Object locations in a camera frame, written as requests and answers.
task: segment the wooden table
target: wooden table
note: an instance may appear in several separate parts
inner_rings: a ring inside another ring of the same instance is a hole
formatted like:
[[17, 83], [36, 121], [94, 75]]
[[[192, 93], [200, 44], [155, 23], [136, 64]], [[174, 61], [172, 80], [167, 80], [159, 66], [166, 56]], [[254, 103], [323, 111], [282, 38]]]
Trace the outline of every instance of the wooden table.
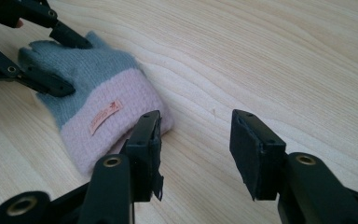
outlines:
[[[137, 223], [280, 223], [276, 202], [252, 201], [229, 153], [235, 108], [358, 190], [358, 0], [49, 3], [80, 34], [133, 54], [172, 110], [164, 197], [136, 204]], [[0, 25], [0, 50], [16, 61], [49, 32]], [[55, 199], [87, 181], [34, 92], [0, 83], [0, 203], [27, 190]]]

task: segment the small fabric tag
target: small fabric tag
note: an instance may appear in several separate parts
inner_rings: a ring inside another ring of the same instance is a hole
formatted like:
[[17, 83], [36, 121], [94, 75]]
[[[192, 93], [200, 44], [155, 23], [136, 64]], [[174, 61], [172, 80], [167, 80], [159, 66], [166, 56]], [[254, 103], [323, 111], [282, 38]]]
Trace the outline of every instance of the small fabric tag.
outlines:
[[92, 120], [91, 125], [89, 126], [89, 132], [91, 135], [94, 135], [97, 131], [98, 127], [111, 115], [118, 112], [123, 107], [121, 102], [119, 100], [115, 100], [111, 104], [109, 104], [107, 107], [102, 109]]

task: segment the gray and pink glove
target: gray and pink glove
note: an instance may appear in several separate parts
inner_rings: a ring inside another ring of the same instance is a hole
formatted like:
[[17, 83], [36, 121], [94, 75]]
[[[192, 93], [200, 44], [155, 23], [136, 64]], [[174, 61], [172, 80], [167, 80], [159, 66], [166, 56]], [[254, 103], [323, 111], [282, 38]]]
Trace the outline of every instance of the gray and pink glove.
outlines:
[[111, 49], [93, 32], [86, 38], [92, 49], [33, 42], [31, 49], [20, 50], [19, 63], [56, 74], [75, 87], [74, 94], [62, 98], [37, 97], [56, 119], [80, 173], [90, 175], [98, 159], [121, 150], [144, 113], [160, 111], [161, 133], [173, 126], [173, 118], [129, 53]]

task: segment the glove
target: glove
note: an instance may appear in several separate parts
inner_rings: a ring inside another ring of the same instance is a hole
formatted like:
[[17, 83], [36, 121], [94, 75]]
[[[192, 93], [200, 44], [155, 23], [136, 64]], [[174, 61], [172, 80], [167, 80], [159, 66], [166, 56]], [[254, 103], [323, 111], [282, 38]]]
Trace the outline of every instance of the glove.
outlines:
[[160, 111], [161, 133], [173, 126], [173, 118], [129, 53], [111, 49], [93, 32], [86, 38], [92, 49], [33, 42], [31, 49], [20, 49], [19, 63], [56, 74], [75, 87], [74, 94], [62, 98], [41, 93], [37, 97], [56, 119], [79, 172], [90, 175], [98, 159], [119, 153], [144, 113]]

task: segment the wooden surface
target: wooden surface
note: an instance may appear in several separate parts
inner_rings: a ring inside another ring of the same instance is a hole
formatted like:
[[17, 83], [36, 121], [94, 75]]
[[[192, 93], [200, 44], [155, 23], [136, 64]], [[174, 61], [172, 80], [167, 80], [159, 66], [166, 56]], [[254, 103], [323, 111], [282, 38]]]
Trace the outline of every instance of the wooden surface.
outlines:
[[[136, 204], [137, 223], [280, 223], [276, 202], [251, 200], [229, 153], [235, 108], [358, 190], [358, 0], [49, 2], [80, 34], [133, 54], [174, 115], [163, 200]], [[0, 50], [15, 61], [49, 32], [0, 25]], [[34, 92], [0, 83], [0, 203], [87, 181]]]

